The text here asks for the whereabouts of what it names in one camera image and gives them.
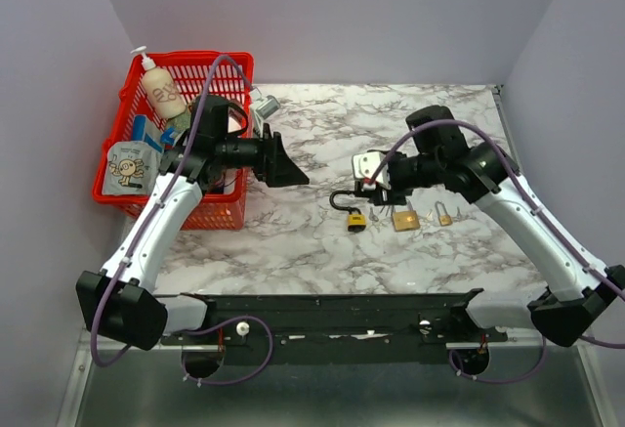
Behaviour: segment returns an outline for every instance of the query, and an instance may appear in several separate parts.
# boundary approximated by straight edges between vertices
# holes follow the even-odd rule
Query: lotion bottle
[[[141,84],[146,90],[147,100],[162,119],[168,120],[186,113],[188,107],[176,87],[176,82],[169,71],[156,66],[154,59],[147,55],[146,49],[146,46],[141,46],[130,54],[142,55],[141,65],[146,73]]]

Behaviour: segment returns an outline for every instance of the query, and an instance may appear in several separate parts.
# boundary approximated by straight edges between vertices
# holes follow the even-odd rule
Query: marble surface
[[[488,216],[444,188],[411,197],[421,229],[396,233],[390,217],[358,205],[368,227],[346,231],[346,214],[328,195],[353,186],[351,157],[387,149],[406,131],[404,118],[428,105],[451,108],[508,148],[490,90],[483,86],[262,85],[282,110],[270,119],[285,147],[309,175],[305,187],[268,189],[249,180],[243,230],[180,232],[157,282],[157,293],[214,294],[414,293],[534,288],[542,279]],[[477,142],[465,132],[469,144]],[[402,151],[416,153],[413,144]],[[453,225],[434,212],[442,200]]]

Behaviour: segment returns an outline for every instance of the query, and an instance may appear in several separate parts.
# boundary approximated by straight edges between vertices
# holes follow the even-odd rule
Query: red plastic basket
[[[167,68],[174,77],[181,94],[187,102],[202,91],[209,66],[222,53],[214,51],[178,51],[167,54],[149,54],[156,65]],[[248,53],[229,53],[241,67],[247,79],[252,81],[254,59]],[[137,114],[147,117],[159,128],[163,129],[165,121],[151,108],[146,98],[146,91],[139,83],[144,70],[141,57],[135,57],[124,88],[119,92],[119,110],[108,139],[102,145],[102,158],[98,167],[98,176],[92,189],[93,199],[100,204],[110,204],[123,210],[131,217],[139,217],[147,204],[146,195],[103,195],[104,173],[106,171],[106,154],[108,149],[120,141],[130,141],[133,121]],[[249,109],[249,90],[243,80],[229,63],[223,62],[217,68],[210,86],[210,93],[221,95],[243,103]],[[252,135],[252,118],[250,116],[247,132],[244,137]],[[247,190],[248,170],[240,170],[234,183],[234,190],[229,194],[206,194],[200,204],[191,212],[183,224],[183,230],[196,229],[240,229],[243,227],[245,215],[245,192]]]

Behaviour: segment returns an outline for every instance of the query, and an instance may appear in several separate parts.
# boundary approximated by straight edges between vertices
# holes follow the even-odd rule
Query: wall
[[[263,82],[501,83],[551,0],[111,0],[136,45],[249,51]]]
[[[554,0],[503,92],[521,162],[545,203],[610,264],[625,263],[625,0]],[[595,324],[625,339],[622,302]],[[625,425],[625,354],[600,349]]]
[[[81,325],[73,286],[118,225],[94,204],[130,40],[108,0],[0,0],[0,419],[56,423]]]

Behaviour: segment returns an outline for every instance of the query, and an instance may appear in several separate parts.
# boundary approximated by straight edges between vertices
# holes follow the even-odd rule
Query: gray floor
[[[446,365],[270,366],[245,384],[183,383],[179,351],[134,351],[91,370],[77,425],[190,426],[599,426],[576,350],[550,349],[543,370],[521,384],[486,386]],[[532,366],[536,348],[503,348],[492,377]],[[221,377],[249,367],[225,367]]]

